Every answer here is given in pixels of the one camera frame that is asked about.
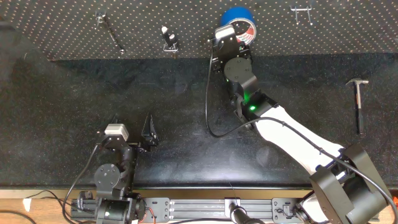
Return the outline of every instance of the hammer head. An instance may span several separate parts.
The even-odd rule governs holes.
[[[363,80],[361,78],[353,78],[352,80],[348,81],[348,83],[346,83],[346,85],[351,82],[353,82],[355,85],[359,85],[359,84],[368,84],[369,80]]]

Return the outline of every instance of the pegboard hook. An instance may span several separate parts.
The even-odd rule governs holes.
[[[294,11],[296,13],[296,24],[299,24],[299,20],[297,19],[297,11],[306,11],[308,13],[308,21],[310,22],[310,25],[312,26],[312,22],[311,22],[311,15],[310,15],[310,10],[312,10],[312,7],[306,7],[305,9],[297,9],[297,7],[292,8],[292,6],[290,6],[290,10]]]

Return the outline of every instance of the scratched black surface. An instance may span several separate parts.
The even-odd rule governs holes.
[[[284,151],[245,129],[224,139],[206,131],[208,59],[48,62],[20,35],[0,32],[0,187],[66,188],[86,163],[96,128],[118,113],[137,136],[148,112],[160,145],[140,154],[137,188],[308,187],[308,174]],[[394,54],[256,57],[261,88],[320,136],[359,142],[386,184],[398,186],[398,60]],[[366,137],[356,135],[354,77],[363,90]],[[216,133],[239,125],[221,77],[210,88]],[[78,187],[113,156],[99,152]]]

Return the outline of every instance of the hammer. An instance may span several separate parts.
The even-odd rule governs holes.
[[[353,78],[352,80],[348,81],[347,84],[353,82],[354,85],[356,86],[356,104],[358,106],[358,134],[363,137],[364,136],[364,131],[363,131],[363,117],[362,117],[362,110],[361,110],[361,94],[359,92],[359,85],[360,84],[368,84],[369,80],[362,80],[360,78]]]

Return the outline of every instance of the hammer handle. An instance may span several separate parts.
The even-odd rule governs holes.
[[[363,116],[362,109],[358,108],[358,134],[363,137],[365,135],[363,131]]]

